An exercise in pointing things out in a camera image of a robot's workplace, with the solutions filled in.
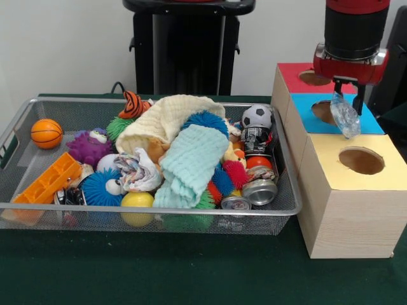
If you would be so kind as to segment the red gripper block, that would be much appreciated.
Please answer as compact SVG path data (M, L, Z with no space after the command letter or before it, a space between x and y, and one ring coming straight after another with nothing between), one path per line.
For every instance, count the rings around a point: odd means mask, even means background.
M325 49L324 44L318 44L314 53L314 71L317 75L333 80L334 93L332 102L343 102L343 79L356 81L357 95L354 98L354 109L359 116L366 93L366 85L376 85L384 75L389 51L380 48L377 53L363 60L342 60L332 57Z

